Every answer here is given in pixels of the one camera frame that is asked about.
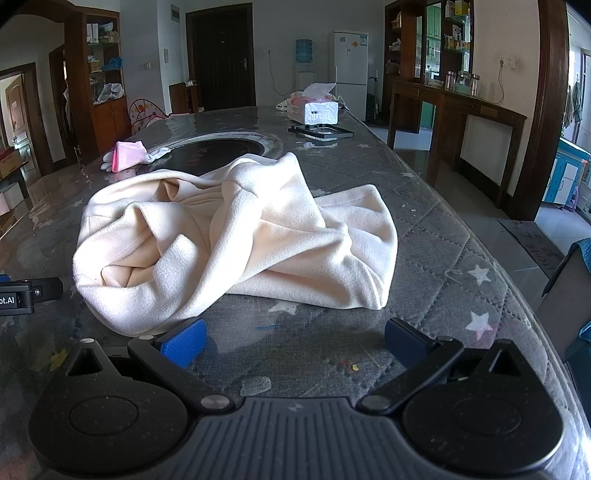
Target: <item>cardboard box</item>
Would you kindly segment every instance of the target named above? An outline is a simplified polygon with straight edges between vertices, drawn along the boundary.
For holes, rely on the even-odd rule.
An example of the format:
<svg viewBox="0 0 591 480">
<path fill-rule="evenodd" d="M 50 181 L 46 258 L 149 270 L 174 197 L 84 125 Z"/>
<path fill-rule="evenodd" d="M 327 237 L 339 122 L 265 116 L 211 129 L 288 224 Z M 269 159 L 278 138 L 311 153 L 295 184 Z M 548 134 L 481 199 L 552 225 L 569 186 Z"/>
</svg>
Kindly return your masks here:
<svg viewBox="0 0 591 480">
<path fill-rule="evenodd" d="M 11 183 L 9 186 L 0 189 L 0 199 L 3 198 L 8 209 L 12 210 L 24 200 L 21 186 L 18 183 Z"/>
<path fill-rule="evenodd" d="M 22 165 L 21 154 L 18 150 L 10 153 L 0 160 L 0 179 L 8 177 L 13 171 Z"/>
<path fill-rule="evenodd" d="M 464 0 L 456 0 L 456 15 L 467 15 L 470 9 Z"/>
<path fill-rule="evenodd" d="M 8 232 L 17 223 L 17 218 L 11 213 L 0 215 L 0 237 Z"/>
</svg>

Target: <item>table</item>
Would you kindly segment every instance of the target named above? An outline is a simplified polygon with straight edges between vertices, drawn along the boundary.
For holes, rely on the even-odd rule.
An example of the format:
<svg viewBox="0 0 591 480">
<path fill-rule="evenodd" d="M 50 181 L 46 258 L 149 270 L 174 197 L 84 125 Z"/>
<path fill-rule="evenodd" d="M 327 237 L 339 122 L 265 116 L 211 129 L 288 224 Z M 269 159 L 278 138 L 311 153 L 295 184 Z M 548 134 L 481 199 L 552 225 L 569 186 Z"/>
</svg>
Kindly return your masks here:
<svg viewBox="0 0 591 480">
<path fill-rule="evenodd" d="M 509 144 L 509 153 L 507 154 L 507 161 L 505 163 L 505 170 L 495 200 L 495 206 L 501 208 L 503 199 L 507 193 L 507 187 L 511 181 L 511 176 L 513 175 L 527 117 L 478 98 L 461 95 L 455 92 L 448 92 L 441 88 L 422 85 L 420 83 L 397 81 L 394 82 L 392 87 L 392 102 L 390 104 L 390 122 L 388 128 L 388 146 L 390 148 L 394 148 L 394 141 L 396 139 L 395 126 L 398 118 L 398 103 L 400 97 L 427 102 L 436 107 L 433 137 L 427 162 L 426 180 L 431 186 L 434 186 L 435 181 L 437 180 L 439 162 L 441 161 L 440 149 L 443 139 L 446 136 L 446 131 L 449 128 L 449 122 L 447 120 L 450 113 L 460 114 L 459 128 L 462 132 L 462 134 L 459 135 L 457 144 L 454 146 L 452 171 L 457 171 L 460 163 L 460 154 L 462 152 L 468 115 L 485 118 L 513 128 L 513 131 L 511 132 L 511 142 Z"/>
</svg>

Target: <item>door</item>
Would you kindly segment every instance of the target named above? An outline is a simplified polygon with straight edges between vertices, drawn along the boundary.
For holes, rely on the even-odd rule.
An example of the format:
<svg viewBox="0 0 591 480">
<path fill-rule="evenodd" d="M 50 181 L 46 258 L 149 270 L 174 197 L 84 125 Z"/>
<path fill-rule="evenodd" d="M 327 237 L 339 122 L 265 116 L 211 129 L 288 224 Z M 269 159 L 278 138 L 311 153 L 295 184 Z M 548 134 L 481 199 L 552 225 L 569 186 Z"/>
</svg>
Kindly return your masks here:
<svg viewBox="0 0 591 480">
<path fill-rule="evenodd" d="M 255 105 L 252 4 L 189 14 L 189 69 L 206 111 Z"/>
<path fill-rule="evenodd" d="M 367 34 L 335 32 L 335 66 L 337 83 L 367 85 Z"/>
<path fill-rule="evenodd" d="M 37 168 L 35 152 L 31 144 L 31 135 L 27 119 L 27 104 L 25 102 L 22 76 L 19 76 L 6 89 L 6 98 L 12 126 L 12 141 L 14 148 L 21 153 L 23 175 L 26 181 L 41 178 Z"/>
<path fill-rule="evenodd" d="M 351 113 L 365 122 L 365 111 L 367 109 L 368 90 L 365 85 L 350 85 L 347 83 L 337 83 L 335 96 L 343 97 L 345 105 Z"/>
</svg>

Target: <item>white box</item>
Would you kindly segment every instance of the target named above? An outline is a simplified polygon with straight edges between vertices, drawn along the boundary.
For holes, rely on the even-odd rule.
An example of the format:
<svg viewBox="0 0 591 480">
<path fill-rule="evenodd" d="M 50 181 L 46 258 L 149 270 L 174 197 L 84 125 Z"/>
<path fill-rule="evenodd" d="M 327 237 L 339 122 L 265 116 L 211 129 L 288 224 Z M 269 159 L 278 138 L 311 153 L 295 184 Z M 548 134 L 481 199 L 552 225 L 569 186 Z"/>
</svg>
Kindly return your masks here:
<svg viewBox="0 0 591 480">
<path fill-rule="evenodd" d="M 4 187 L 0 190 L 0 196 L 4 198 L 4 201 L 6 201 L 6 205 L 10 210 L 24 200 L 21 187 L 18 183 L 11 183 L 8 187 Z"/>
<path fill-rule="evenodd" d="M 287 99 L 287 116 L 303 125 L 336 125 L 339 104 L 325 98 L 335 88 L 334 83 L 313 83 L 301 96 Z"/>
</svg>

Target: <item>white refrigerator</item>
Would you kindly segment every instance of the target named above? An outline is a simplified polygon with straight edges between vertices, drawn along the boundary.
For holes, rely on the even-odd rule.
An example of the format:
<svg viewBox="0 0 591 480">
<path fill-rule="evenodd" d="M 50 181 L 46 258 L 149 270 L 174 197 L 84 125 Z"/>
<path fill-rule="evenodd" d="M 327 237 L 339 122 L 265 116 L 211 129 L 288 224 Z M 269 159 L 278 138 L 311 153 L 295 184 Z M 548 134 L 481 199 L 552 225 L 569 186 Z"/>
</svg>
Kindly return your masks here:
<svg viewBox="0 0 591 480">
<path fill-rule="evenodd" d="M 351 113 L 365 121 L 368 92 L 367 33 L 329 33 L 329 80 L 336 83 L 335 96 L 343 97 Z"/>
</svg>

